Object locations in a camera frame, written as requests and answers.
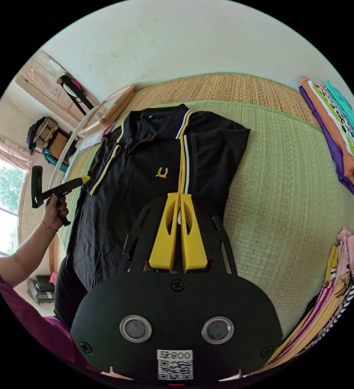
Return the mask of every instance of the tree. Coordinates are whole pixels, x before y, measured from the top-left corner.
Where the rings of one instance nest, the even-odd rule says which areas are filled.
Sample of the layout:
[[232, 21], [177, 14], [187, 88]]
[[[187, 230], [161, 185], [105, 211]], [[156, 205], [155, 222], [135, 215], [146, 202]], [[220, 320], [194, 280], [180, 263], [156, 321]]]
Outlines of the tree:
[[23, 170], [19, 168], [2, 167], [0, 169], [0, 202], [11, 212], [18, 211], [23, 179]]

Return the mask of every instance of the folded purple cloth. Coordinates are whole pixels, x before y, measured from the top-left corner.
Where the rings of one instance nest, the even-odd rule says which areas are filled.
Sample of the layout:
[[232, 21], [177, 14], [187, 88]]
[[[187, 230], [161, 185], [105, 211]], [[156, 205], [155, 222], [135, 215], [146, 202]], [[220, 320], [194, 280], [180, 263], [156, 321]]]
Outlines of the folded purple cloth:
[[311, 99], [308, 97], [305, 89], [302, 86], [299, 86], [299, 91], [301, 93], [301, 96], [304, 98], [305, 102], [308, 104], [308, 107], [312, 111], [312, 114], [316, 118], [316, 120], [319, 122], [320, 127], [322, 128], [322, 132], [324, 137], [326, 138], [328, 148], [331, 153], [331, 158], [335, 162], [336, 165], [336, 173], [338, 175], [339, 182], [343, 184], [353, 195], [354, 195], [354, 185], [351, 183], [351, 181], [344, 176], [344, 165], [343, 165], [343, 153], [339, 149], [339, 146], [334, 142], [334, 140], [331, 138], [330, 133], [327, 130], [327, 127], [325, 126], [322, 118], [316, 111], [315, 106], [311, 102]]

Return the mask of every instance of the yellow tip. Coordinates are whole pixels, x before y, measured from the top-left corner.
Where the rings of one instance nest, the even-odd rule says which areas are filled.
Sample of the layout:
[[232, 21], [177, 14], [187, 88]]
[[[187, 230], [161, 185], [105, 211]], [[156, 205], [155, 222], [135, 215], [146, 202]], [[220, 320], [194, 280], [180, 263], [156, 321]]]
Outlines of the yellow tip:
[[86, 182], [88, 182], [88, 181], [91, 179], [91, 177], [88, 176], [88, 175], [83, 175], [83, 176], [81, 177], [81, 179], [82, 179], [83, 185], [84, 185]]

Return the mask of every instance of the tatami mat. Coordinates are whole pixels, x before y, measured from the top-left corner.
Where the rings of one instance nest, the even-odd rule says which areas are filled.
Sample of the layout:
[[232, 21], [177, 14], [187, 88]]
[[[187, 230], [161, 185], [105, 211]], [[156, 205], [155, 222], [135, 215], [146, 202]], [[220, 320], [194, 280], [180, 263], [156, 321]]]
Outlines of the tatami mat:
[[[252, 128], [225, 223], [240, 276], [268, 293], [286, 335], [319, 290], [337, 233], [344, 226], [354, 232], [354, 198], [339, 184], [319, 125], [298, 91], [234, 73], [186, 77], [138, 91], [120, 120], [132, 110], [183, 102]], [[68, 179], [86, 173], [93, 152], [76, 159]], [[69, 199], [70, 216], [77, 192]], [[60, 234], [64, 247], [69, 234], [68, 227]]]

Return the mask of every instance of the label sticker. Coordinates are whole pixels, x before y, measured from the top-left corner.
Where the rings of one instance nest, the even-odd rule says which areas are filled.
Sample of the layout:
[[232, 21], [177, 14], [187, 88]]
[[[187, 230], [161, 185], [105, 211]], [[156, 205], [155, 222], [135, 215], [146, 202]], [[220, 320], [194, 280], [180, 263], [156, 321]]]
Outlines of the label sticker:
[[158, 379], [193, 380], [192, 350], [157, 350]]

